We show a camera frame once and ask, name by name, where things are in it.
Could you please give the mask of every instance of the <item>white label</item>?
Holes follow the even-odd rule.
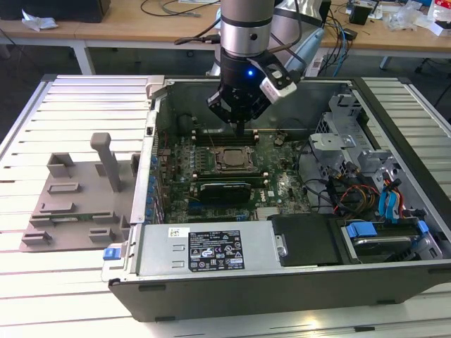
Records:
[[[188,227],[170,227],[168,237],[188,237],[190,229]]]

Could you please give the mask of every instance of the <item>power supply label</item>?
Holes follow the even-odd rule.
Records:
[[[188,261],[192,272],[245,268],[239,230],[190,232],[188,237]]]

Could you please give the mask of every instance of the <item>side panel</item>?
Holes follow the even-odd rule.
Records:
[[[451,280],[451,264],[273,275],[270,277],[120,283],[109,289],[140,322],[402,303]]]

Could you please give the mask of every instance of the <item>table leg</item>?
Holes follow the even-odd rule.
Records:
[[[325,55],[327,55],[327,53],[328,53],[327,48],[318,49],[318,51],[315,54],[315,57],[313,57],[313,60],[307,66],[307,69],[305,71],[305,76],[309,76],[309,77],[318,76],[318,72],[321,68],[321,64],[323,63],[323,58]]]
[[[390,64],[390,61],[391,61],[391,60],[392,60],[392,57],[391,57],[391,56],[384,56],[384,58],[383,58],[381,64],[379,65],[379,68],[380,68],[381,70],[387,69],[387,67],[388,67],[388,65]]]
[[[76,41],[72,46],[75,52],[75,57],[77,58],[78,65],[82,71],[83,75],[95,75],[96,71],[92,65],[91,56],[89,54],[89,49],[86,47],[84,41]]]

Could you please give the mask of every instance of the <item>black plastic cover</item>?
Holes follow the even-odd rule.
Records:
[[[340,233],[338,223],[342,220],[336,216],[300,213],[275,215],[271,221],[274,234],[283,238],[288,252],[280,257],[282,266],[353,263]]]

